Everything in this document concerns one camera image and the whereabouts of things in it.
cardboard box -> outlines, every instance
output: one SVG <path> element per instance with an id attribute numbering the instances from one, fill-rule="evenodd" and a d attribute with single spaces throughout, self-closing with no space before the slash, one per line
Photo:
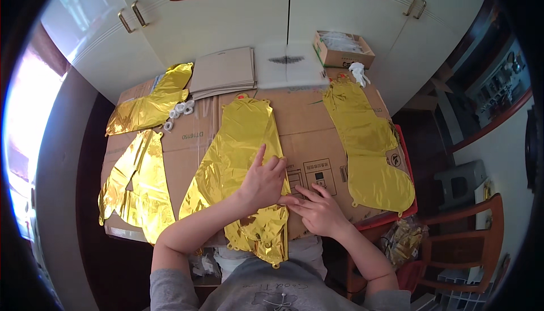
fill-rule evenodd
<path id="1" fill-rule="evenodd" d="M 338 50 L 327 49 L 327 46 L 320 36 L 320 33 L 324 34 L 327 32 L 328 31 L 317 31 L 313 40 L 313 48 L 316 50 L 317 56 L 319 57 L 323 67 L 349 68 L 353 62 L 363 63 L 365 69 L 369 69 L 371 67 L 375 55 L 368 44 L 364 41 L 363 37 L 346 34 L 348 36 L 352 36 L 354 40 L 359 43 L 363 53 L 341 52 Z"/>
<path id="2" fill-rule="evenodd" d="M 348 76 L 355 79 L 346 69 L 328 68 L 330 78 Z M 277 90 L 241 91 L 256 99 L 269 99 L 283 154 L 287 157 L 287 173 L 292 188 L 296 184 L 309 187 L 312 182 L 326 186 L 336 199 L 344 215 L 352 223 L 363 223 L 377 218 L 386 211 L 365 206 L 351 206 L 352 198 L 347 183 L 347 157 L 336 128 L 323 104 L 320 88 L 288 88 Z M 177 218 L 183 198 L 193 176 L 200 165 L 215 133 L 219 130 L 222 104 L 229 104 L 241 92 L 233 92 L 196 101 L 195 112 L 174 121 L 171 133 L 162 137 L 164 167 L 168 191 L 174 215 Z M 367 85 L 364 92 L 378 117 L 391 119 L 380 94 L 373 85 Z M 113 135 L 108 145 L 102 168 L 102 184 L 110 174 L 115 162 L 132 142 L 136 132 Z M 406 173 L 404 153 L 399 146 L 386 153 L 387 161 Z M 105 221 L 107 234 L 117 237 L 145 241 L 140 228 L 126 224 L 119 216 L 112 214 Z M 308 231 L 299 215 L 292 213 L 288 222 L 289 239 L 300 238 Z M 226 246 L 226 240 L 219 233 L 206 246 Z"/>

cabinet handle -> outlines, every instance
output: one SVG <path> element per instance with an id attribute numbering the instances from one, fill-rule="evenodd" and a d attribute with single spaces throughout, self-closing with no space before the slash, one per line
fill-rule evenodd
<path id="1" fill-rule="evenodd" d="M 147 26 L 147 23 L 144 21 L 144 18 L 140 14 L 140 10 L 138 10 L 138 7 L 136 7 L 136 3 L 138 1 L 134 1 L 131 5 L 132 10 L 134 10 L 134 14 L 136 14 L 136 18 L 138 19 L 138 22 L 140 22 L 141 26 L 145 28 Z"/>
<path id="2" fill-rule="evenodd" d="M 419 12 L 417 13 L 417 16 L 413 16 L 413 18 L 415 18 L 417 20 L 421 17 L 421 14 L 423 13 L 423 10 L 425 10 L 425 7 L 427 6 L 427 1 L 426 0 L 421 0 L 421 2 L 423 2 L 423 5 L 419 9 Z"/>
<path id="3" fill-rule="evenodd" d="M 412 8 L 413 8 L 413 5 L 414 5 L 415 2 L 416 2 L 416 0 L 412 0 L 412 2 L 410 3 L 410 6 L 408 7 L 408 10 L 406 12 L 403 12 L 403 15 L 405 15 L 405 16 L 410 15 L 410 12 L 412 11 Z"/>
<path id="4" fill-rule="evenodd" d="M 125 18 L 123 17 L 123 9 L 119 10 L 119 12 L 117 13 L 117 17 L 119 17 L 119 20 L 121 20 L 121 23 L 123 23 L 123 27 L 125 27 L 125 29 L 127 29 L 127 32 L 129 34 L 132 34 L 136 29 L 131 29 L 131 27 L 128 26 L 128 23 L 127 21 L 125 21 Z"/>

white cabinet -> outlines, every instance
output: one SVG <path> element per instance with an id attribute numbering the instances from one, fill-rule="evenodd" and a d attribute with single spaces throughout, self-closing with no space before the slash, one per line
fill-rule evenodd
<path id="1" fill-rule="evenodd" d="M 67 60 L 101 94 L 119 94 L 166 69 L 140 29 L 128 34 L 118 12 L 137 28 L 125 0 L 51 0 L 41 22 Z"/>
<path id="2" fill-rule="evenodd" d="M 126 0 L 134 1 L 148 23 L 141 30 L 164 64 L 287 41 L 289 0 Z"/>
<path id="3" fill-rule="evenodd" d="M 409 16 L 412 0 L 291 0 L 289 42 L 311 43 L 316 30 L 363 36 L 378 66 L 387 56 Z"/>
<path id="4" fill-rule="evenodd" d="M 418 0 L 385 60 L 367 72 L 393 116 L 431 78 L 474 21 L 484 0 Z"/>

